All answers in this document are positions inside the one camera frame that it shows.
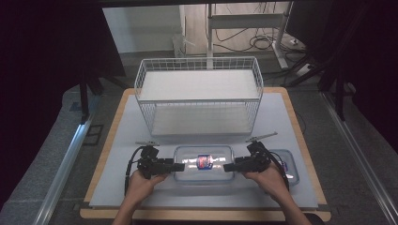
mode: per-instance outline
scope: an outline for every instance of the clear plastic box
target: clear plastic box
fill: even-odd
[[[231,163],[232,148],[228,145],[179,146],[175,162],[185,163],[184,172],[175,172],[175,180],[185,185],[226,184],[234,179],[223,164]]]

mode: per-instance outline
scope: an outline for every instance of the black curtain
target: black curtain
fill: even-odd
[[[42,146],[62,107],[65,91],[84,74],[124,76],[100,7],[54,1],[10,1],[0,7],[0,202]]]

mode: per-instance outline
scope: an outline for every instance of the wall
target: wall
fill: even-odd
[[[179,6],[118,7],[103,10],[119,53],[169,51],[181,34]]]

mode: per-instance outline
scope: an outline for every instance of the black mount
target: black mount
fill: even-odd
[[[142,152],[141,158],[137,160],[137,169],[143,174],[145,179],[150,179],[152,175],[183,172],[185,170],[185,164],[174,163],[172,158],[157,158],[159,150],[153,147],[154,144],[154,142],[148,142],[146,146],[137,148],[132,154],[126,169],[125,195],[129,188],[131,165],[134,163],[134,157],[140,149],[142,149]]]
[[[289,182],[281,163],[267,150],[267,148],[258,141],[253,141],[247,146],[249,157],[236,157],[235,163],[224,164],[226,172],[263,172],[271,162],[278,167],[279,172],[284,180],[284,184],[289,189]]]
[[[157,158],[158,153],[159,150],[151,145],[143,148],[137,169],[141,171],[144,178],[150,179],[152,175],[184,171],[185,164],[174,163],[172,158]]]

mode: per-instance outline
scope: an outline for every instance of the human hand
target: human hand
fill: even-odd
[[[147,180],[140,171],[133,172],[130,177],[125,200],[133,204],[141,203],[153,192],[154,187],[166,179],[166,177],[167,174],[162,174]]]
[[[113,225],[127,225],[131,222],[132,214],[139,204],[148,197],[153,188],[164,179],[167,174],[157,175],[154,178],[147,180],[140,171],[132,173],[129,181],[129,188],[126,196],[120,205]]]
[[[273,162],[263,172],[243,172],[242,174],[246,179],[255,181],[275,201],[285,195],[290,195],[278,167]]]

